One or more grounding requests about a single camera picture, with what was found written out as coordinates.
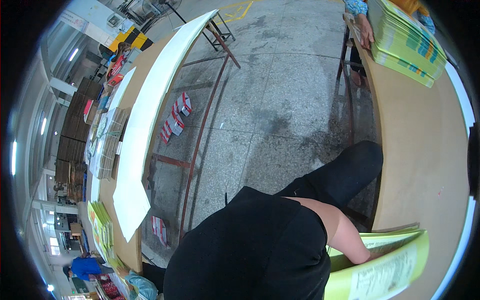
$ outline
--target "wooden table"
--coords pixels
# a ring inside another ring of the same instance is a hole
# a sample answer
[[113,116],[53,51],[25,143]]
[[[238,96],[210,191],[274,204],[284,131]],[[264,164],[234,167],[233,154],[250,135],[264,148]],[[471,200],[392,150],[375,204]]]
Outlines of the wooden table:
[[[344,20],[360,46],[354,25]],[[467,211],[468,138],[460,103],[445,70],[427,88],[357,49],[370,82],[384,154],[372,229],[418,223],[428,230],[425,270],[395,299],[430,299],[455,254]]]
[[[205,25],[206,28],[211,30],[211,31],[212,31],[212,29],[211,29],[212,27],[217,28],[216,26],[213,26],[211,21],[209,21],[209,23],[207,23],[207,24]],[[233,37],[232,33],[230,31],[228,31],[228,33],[219,33],[218,34],[217,32],[215,32],[215,30],[213,30],[212,33],[215,36],[215,39],[219,43],[219,45],[221,45],[224,48],[227,55],[225,56],[223,67],[220,70],[220,74],[218,75],[216,85],[213,88],[212,95],[211,95],[211,98],[210,98],[210,101],[209,101],[209,104],[208,104],[208,108],[211,105],[213,96],[216,92],[216,88],[218,87],[218,83],[220,81],[220,77],[222,75],[225,64],[227,63],[227,60],[229,58],[231,58],[234,61],[234,63],[238,67],[240,67],[238,65],[236,59],[233,57],[230,50],[227,48],[227,46],[225,45],[225,43],[222,40],[222,38],[225,37],[225,36],[232,36]],[[120,100],[120,103],[119,103],[119,106],[118,106],[119,108],[125,109],[128,113],[130,113],[130,111],[131,111],[131,109],[132,109],[132,107],[133,107],[133,105],[134,105],[134,103],[137,99],[137,96],[140,92],[140,89],[141,89],[148,73],[150,72],[150,69],[152,68],[152,66],[153,66],[154,62],[156,61],[157,57],[159,56],[160,52],[163,50],[165,45],[172,39],[173,36],[174,36],[174,33],[172,33],[171,35],[167,36],[166,38],[156,42],[151,47],[149,47],[148,49],[143,51],[141,54],[139,54],[137,56],[137,58],[133,61],[131,69],[133,69],[135,67],[136,67],[136,69],[135,69],[135,72],[134,72],[132,78],[130,79],[130,82],[129,82],[129,84],[128,84],[128,86],[127,86],[127,88],[126,88],[126,90],[125,90],[125,92],[122,96],[122,99]],[[155,139],[156,139],[158,129],[160,127],[159,126],[160,123],[165,121],[165,120],[161,120],[159,117],[162,115],[162,113],[165,109],[165,106],[166,106],[167,100],[168,100],[168,96],[170,94],[170,88],[173,86],[173,83],[175,82],[175,79],[176,79],[180,69],[182,68],[182,66],[192,65],[194,63],[198,63],[198,62],[208,60],[208,59],[197,60],[197,61],[189,62],[189,63],[185,64],[185,60],[186,60],[189,52],[191,51],[193,45],[195,44],[195,42],[196,42],[196,40],[198,39],[199,36],[200,36],[200,34],[196,37],[195,41],[192,43],[192,45],[188,49],[187,53],[185,54],[185,57],[180,64],[180,67],[176,70],[176,73],[175,73],[175,75],[173,77],[173,80],[170,84],[168,92],[165,95],[165,100],[163,101],[163,103],[161,105],[161,108],[159,110],[159,113],[157,115],[156,124],[155,124],[154,130],[152,132],[152,137],[150,139],[152,142],[155,141]],[[205,112],[204,120],[206,120],[206,117],[208,115],[208,110],[209,109],[207,109],[206,112]],[[201,139],[202,132],[203,132],[203,130],[201,130],[198,140]],[[144,186],[146,186],[146,184],[147,184],[147,177],[149,175],[148,174],[148,170],[149,170],[148,166],[150,165],[150,161],[152,160],[154,144],[155,143],[150,143],[149,148],[148,148],[148,155],[146,156],[147,158],[145,160],[145,170],[146,170],[146,172],[143,174],[143,178],[142,178],[142,183],[144,184]],[[138,228],[136,230],[135,234],[132,236],[130,241],[127,242],[126,239],[123,236],[122,231],[121,231],[120,224],[119,224],[119,221],[117,219],[117,214],[115,212],[115,207],[113,205],[113,193],[114,193],[115,188],[117,186],[117,184],[116,184],[117,171],[118,171],[118,156],[116,156],[115,161],[114,161],[111,178],[109,180],[105,180],[105,179],[101,180],[99,199],[104,204],[105,209],[106,209],[106,211],[107,211],[108,215],[110,216],[110,218],[112,220],[112,223],[113,223],[114,251],[115,251],[116,255],[130,269],[134,270],[137,273],[140,273],[142,271],[142,250],[141,250],[142,237],[141,237],[140,228]]]

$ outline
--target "factory floor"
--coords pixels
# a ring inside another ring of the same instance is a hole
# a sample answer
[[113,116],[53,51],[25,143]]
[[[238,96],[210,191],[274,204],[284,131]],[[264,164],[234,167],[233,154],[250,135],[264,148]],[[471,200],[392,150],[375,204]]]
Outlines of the factory floor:
[[[212,103],[190,189],[185,229],[224,207],[245,185],[275,193],[296,177],[333,160],[348,146],[348,107],[343,77],[336,72],[345,24],[340,0],[183,0],[187,21],[219,7],[236,40],[227,46],[241,69],[229,61]],[[182,24],[174,14],[154,25],[154,42]],[[200,36],[187,62],[224,56]],[[167,145],[157,137],[154,152],[190,161],[203,114],[222,59],[181,69],[167,107],[182,92],[193,106],[185,128]],[[352,85],[355,140],[376,141],[370,93]],[[151,210],[142,224],[142,252],[166,267],[179,237],[188,170],[153,162]],[[374,184],[349,204],[371,214]],[[164,219],[169,247],[152,233],[150,216]]]

